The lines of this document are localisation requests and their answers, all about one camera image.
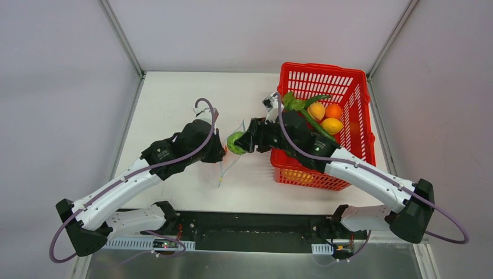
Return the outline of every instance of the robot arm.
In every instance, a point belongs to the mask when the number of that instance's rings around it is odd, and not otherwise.
[[[235,145],[252,153],[281,149],[301,165],[320,173],[340,178],[376,197],[384,205],[356,208],[341,205],[333,214],[350,231],[391,230],[395,235],[411,243],[420,243],[431,219],[433,209],[417,201],[402,190],[406,188],[422,198],[434,202],[433,186],[426,180],[417,183],[392,176],[351,154],[335,141],[313,133],[306,120],[296,111],[283,112],[286,132],[304,152],[332,161],[315,160],[300,154],[285,138],[276,117],[279,100],[276,94],[267,97],[263,104],[267,118],[254,118],[247,131],[236,140]]]
[[[62,221],[80,210],[80,213],[66,226],[70,241],[79,256],[90,255],[101,249],[107,241],[144,230],[174,228],[176,213],[167,202],[158,202],[148,208],[117,212],[125,203],[140,192],[159,184],[173,174],[198,161],[216,163],[226,154],[219,138],[219,131],[194,156],[168,166],[152,169],[150,166],[183,157],[196,150],[207,138],[212,123],[212,115],[217,112],[210,109],[195,109],[196,118],[188,123],[181,133],[156,141],[142,152],[130,167],[112,181],[95,192],[77,200],[61,200],[56,208]],[[103,193],[87,208],[93,197]]]

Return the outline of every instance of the red basket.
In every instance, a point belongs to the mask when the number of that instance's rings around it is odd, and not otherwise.
[[[284,96],[293,91],[297,99],[309,99],[320,94],[330,94],[323,105],[337,103],[342,108],[344,128],[335,135],[337,142],[355,156],[375,165],[375,136],[371,132],[370,96],[363,71],[323,64],[286,62],[281,67],[277,87]],[[279,183],[340,191],[347,186],[344,180],[321,174],[303,167],[296,159],[278,149],[272,149],[270,162],[274,166],[274,180]]]

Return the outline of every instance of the lemon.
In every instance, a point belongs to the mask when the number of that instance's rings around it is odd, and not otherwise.
[[[308,114],[317,121],[321,121],[325,116],[325,107],[319,102],[311,104],[307,111]]]
[[[325,119],[322,124],[322,128],[327,131],[327,133],[331,135],[335,135],[338,132],[340,132],[343,128],[342,122],[340,122],[338,119],[335,118],[327,118]]]

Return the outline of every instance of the green vegetable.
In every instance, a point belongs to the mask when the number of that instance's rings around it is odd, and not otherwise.
[[[308,121],[308,123],[310,123],[310,125],[312,125],[319,134],[337,142],[331,134],[324,130],[324,128],[322,128],[322,126],[310,116],[306,109],[302,109],[300,112],[306,118],[306,121]]]
[[[300,111],[300,110],[305,108],[305,101],[296,99],[296,97],[294,97],[294,94],[292,91],[290,91],[290,92],[288,92],[288,94],[284,95],[283,104],[284,104],[285,110]]]
[[[293,92],[290,91],[288,94],[284,95],[283,97],[283,104],[284,104],[284,109],[285,110],[296,110],[300,111],[302,109],[308,108],[311,104],[321,101],[323,99],[329,99],[331,98],[331,95],[317,95],[313,96],[308,100],[299,100],[296,99],[294,96]]]
[[[316,95],[311,97],[310,99],[305,101],[305,109],[308,108],[311,104],[321,101],[323,99],[330,99],[332,96],[331,95]]]
[[[239,131],[236,133],[232,133],[229,137],[228,140],[226,141],[226,146],[232,153],[237,154],[237,155],[243,155],[246,153],[241,147],[238,147],[234,145],[234,142],[239,139],[243,135],[243,132]]]

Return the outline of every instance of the white tabletop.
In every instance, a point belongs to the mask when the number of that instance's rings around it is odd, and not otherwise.
[[[156,141],[168,138],[193,121],[195,100],[207,98],[219,111],[216,127],[221,141],[242,120],[264,117],[262,100],[276,90],[278,74],[149,72],[117,168],[121,173],[141,152]],[[386,170],[380,142],[375,141],[377,167]],[[228,152],[223,166],[236,155]],[[274,182],[270,152],[241,156],[223,178],[219,164],[195,163],[129,201],[126,208],[143,208],[169,201],[176,210],[332,214],[339,205],[380,205],[367,193],[350,186],[340,192]]]

